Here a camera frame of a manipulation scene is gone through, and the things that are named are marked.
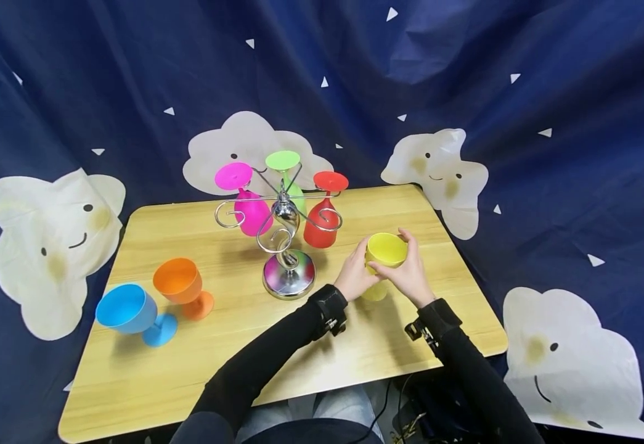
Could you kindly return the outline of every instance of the chrome base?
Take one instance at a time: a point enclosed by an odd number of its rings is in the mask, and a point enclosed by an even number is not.
[[[299,299],[312,289],[314,269],[312,258],[299,250],[288,249],[285,253],[297,257],[297,266],[287,270],[280,265],[277,256],[270,257],[263,267],[263,285],[268,293],[282,300]]]

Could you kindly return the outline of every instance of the wooden table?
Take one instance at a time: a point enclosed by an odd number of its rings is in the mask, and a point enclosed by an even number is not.
[[[309,201],[310,207],[316,201]],[[160,312],[177,314],[171,342],[153,349],[139,335],[120,335],[94,323],[60,420],[68,443],[125,434],[183,421],[213,374],[244,345],[303,304],[276,299],[261,283],[267,254],[239,229],[215,223],[219,202],[157,205],[129,219],[107,290],[138,282]],[[435,294],[462,319],[462,329],[485,356],[507,349],[507,336],[448,234],[415,186],[345,191],[334,200],[344,218],[336,244],[317,250],[295,242],[317,266],[318,289],[334,281],[344,259],[367,234],[407,228],[418,238]],[[152,285],[157,266],[172,257],[192,258],[204,288],[215,298],[209,317],[186,321]],[[425,341],[411,342],[403,327],[415,307],[392,288],[384,300],[349,305],[346,332],[327,335],[299,350],[271,380],[257,402],[269,403],[360,384],[441,364]]]

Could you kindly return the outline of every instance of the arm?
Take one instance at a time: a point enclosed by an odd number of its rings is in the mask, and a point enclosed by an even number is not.
[[[433,300],[418,315],[437,344],[435,356],[459,380],[487,431],[499,443],[543,443],[512,391],[459,327],[461,322],[449,305]]]
[[[312,298],[225,363],[206,384],[191,415],[201,411],[218,413],[237,433],[263,387],[294,352],[312,342],[314,332],[321,327],[321,310]]]
[[[420,321],[432,336],[429,343],[433,344],[435,356],[459,380],[486,430],[500,443],[543,443],[519,401],[461,330],[460,319],[444,300],[435,300],[418,242],[405,229],[398,231],[409,245],[406,261],[398,268],[374,262],[369,266],[418,307]]]
[[[365,238],[346,258],[334,285],[323,286],[307,302],[288,314],[262,335],[238,351],[213,375],[196,401],[189,416],[211,412],[228,423],[235,435],[243,424],[248,410],[263,387],[300,348],[321,337],[325,315],[339,319],[346,305],[359,298],[365,290],[381,280],[365,269],[364,253],[369,238]],[[182,429],[190,422],[184,421]]]

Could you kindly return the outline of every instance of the plastic wine glass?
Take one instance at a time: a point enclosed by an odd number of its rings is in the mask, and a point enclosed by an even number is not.
[[[214,181],[223,190],[238,190],[236,199],[258,199],[260,198],[259,195],[244,189],[248,186],[252,177],[253,169],[250,165],[243,162],[233,162],[219,169]],[[238,223],[243,221],[240,225],[241,231],[248,236],[257,235],[260,226],[263,224],[265,226],[260,232],[261,234],[267,232],[273,225],[273,218],[269,218],[270,207],[263,200],[255,202],[236,201],[233,210]]]
[[[157,303],[141,286],[125,284],[108,291],[97,304],[96,320],[125,335],[141,333],[150,347],[171,340],[178,322],[172,314],[158,315]]]
[[[314,248],[329,248],[336,242],[336,230],[325,231],[312,223],[326,229],[339,226],[339,216],[334,211],[329,211],[335,210],[329,196],[332,192],[346,190],[349,187],[349,179],[334,171],[321,171],[314,175],[314,185],[326,191],[327,196],[309,212],[307,223],[304,224],[304,241]]]
[[[290,196],[302,196],[302,188],[296,183],[291,183],[288,174],[288,171],[299,164],[299,162],[300,155],[290,150],[277,151],[265,158],[267,167],[271,170],[278,171],[282,175],[283,186]],[[292,201],[302,214],[307,214],[307,204],[304,199],[293,199]]]
[[[369,262],[376,262],[392,268],[401,266],[408,253],[409,247],[396,234],[376,233],[370,237],[365,253],[367,270],[371,274],[376,274],[376,271],[368,266]],[[386,281],[375,284],[362,294],[362,298],[373,301],[384,299],[388,293],[386,285]]]
[[[213,310],[213,296],[202,290],[201,274],[194,261],[185,257],[169,259],[157,268],[154,287],[164,298],[182,304],[184,316],[199,321]]]

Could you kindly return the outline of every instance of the metal stand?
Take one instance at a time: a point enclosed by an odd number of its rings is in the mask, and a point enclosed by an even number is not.
[[[236,228],[236,226],[241,225],[245,221],[245,214],[241,211],[228,211],[228,215],[238,215],[241,220],[236,224],[224,224],[219,218],[219,211],[225,204],[234,202],[252,202],[258,200],[274,201],[270,215],[267,216],[265,222],[260,226],[255,238],[258,243],[258,247],[263,251],[274,255],[273,257],[270,257],[270,259],[267,259],[267,262],[265,262],[265,266],[263,267],[263,285],[271,295],[275,296],[275,298],[284,300],[294,300],[306,295],[307,292],[312,289],[314,277],[316,277],[317,274],[312,258],[309,257],[309,255],[297,249],[290,248],[295,234],[297,234],[300,228],[300,216],[302,216],[307,223],[312,224],[315,228],[325,232],[335,232],[341,228],[341,224],[343,223],[339,212],[332,210],[331,208],[322,209],[320,211],[320,217],[323,220],[328,220],[324,217],[322,212],[334,212],[337,218],[339,218],[339,224],[334,226],[334,228],[324,228],[323,226],[314,223],[297,209],[297,206],[295,206],[295,203],[292,201],[293,199],[322,199],[325,197],[336,197],[341,194],[341,192],[337,192],[335,195],[331,196],[288,195],[289,188],[295,182],[295,179],[297,179],[301,170],[302,164],[300,163],[299,168],[295,173],[295,177],[290,181],[287,188],[284,186],[284,180],[280,179],[280,188],[278,191],[269,181],[267,181],[267,179],[262,175],[262,172],[253,168],[253,171],[255,171],[276,194],[261,196],[258,199],[225,200],[218,205],[214,215],[218,225],[223,226],[224,228]],[[273,232],[270,238],[270,244],[276,245],[275,249],[267,248],[260,239],[261,231],[270,218],[275,218],[275,220],[282,225],[281,228],[276,229]],[[284,233],[287,236],[275,243],[275,238],[277,238],[280,233]]]

